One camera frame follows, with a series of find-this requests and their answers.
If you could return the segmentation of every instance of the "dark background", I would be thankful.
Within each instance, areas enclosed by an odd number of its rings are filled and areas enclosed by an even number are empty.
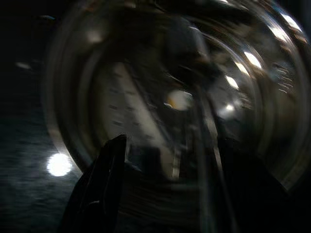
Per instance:
[[[46,51],[55,29],[72,1],[50,2],[57,9],[56,19],[36,17],[0,17],[0,232],[53,233],[62,217],[72,189],[81,173],[78,168],[63,177],[54,177],[46,169],[47,159],[57,149],[50,139],[41,100],[41,82]],[[311,35],[309,1],[287,0],[281,4]],[[16,66],[28,64],[31,69]],[[310,179],[293,196],[272,194],[273,209],[259,214],[245,213],[247,225],[254,231],[310,232]],[[260,202],[254,205],[260,209]],[[120,232],[141,232],[139,224],[122,227]]]

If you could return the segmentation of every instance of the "black object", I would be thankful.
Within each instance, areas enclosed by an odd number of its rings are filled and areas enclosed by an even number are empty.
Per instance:
[[[59,233],[114,231],[122,193],[125,151],[125,135],[105,144],[76,184]]]

